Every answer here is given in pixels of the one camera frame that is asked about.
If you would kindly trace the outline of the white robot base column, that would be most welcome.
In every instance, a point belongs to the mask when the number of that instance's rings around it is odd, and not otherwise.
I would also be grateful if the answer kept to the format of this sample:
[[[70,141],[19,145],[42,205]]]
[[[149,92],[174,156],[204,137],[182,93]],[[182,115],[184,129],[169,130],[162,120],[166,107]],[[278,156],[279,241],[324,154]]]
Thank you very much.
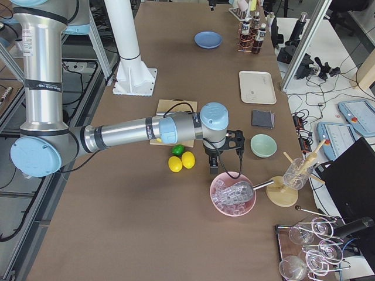
[[[157,69],[148,68],[141,59],[130,1],[105,1],[120,63],[113,93],[150,97]]]

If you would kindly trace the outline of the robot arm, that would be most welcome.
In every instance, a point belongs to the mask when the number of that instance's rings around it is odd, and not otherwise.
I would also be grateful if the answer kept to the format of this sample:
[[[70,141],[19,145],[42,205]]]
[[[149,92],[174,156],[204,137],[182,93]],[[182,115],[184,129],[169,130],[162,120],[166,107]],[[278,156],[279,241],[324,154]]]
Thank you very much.
[[[22,27],[26,120],[10,156],[23,173],[45,177],[82,155],[151,139],[165,144],[201,140],[212,173],[225,150],[243,155],[243,133],[228,129],[228,110],[218,102],[204,105],[200,112],[168,112],[115,125],[69,127],[63,120],[61,38],[62,33],[90,32],[90,4],[14,1],[13,14]]]

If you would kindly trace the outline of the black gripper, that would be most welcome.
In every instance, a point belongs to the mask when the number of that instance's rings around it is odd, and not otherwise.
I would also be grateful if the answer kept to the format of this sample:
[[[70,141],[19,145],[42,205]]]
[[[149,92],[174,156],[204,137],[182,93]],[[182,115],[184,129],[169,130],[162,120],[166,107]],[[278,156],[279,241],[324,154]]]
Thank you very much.
[[[220,156],[227,150],[235,150],[240,164],[242,164],[244,142],[245,137],[241,130],[232,131],[228,129],[226,134],[217,142],[209,140],[208,138],[203,138],[204,151],[209,157],[210,174],[219,172],[218,165],[220,163]]]

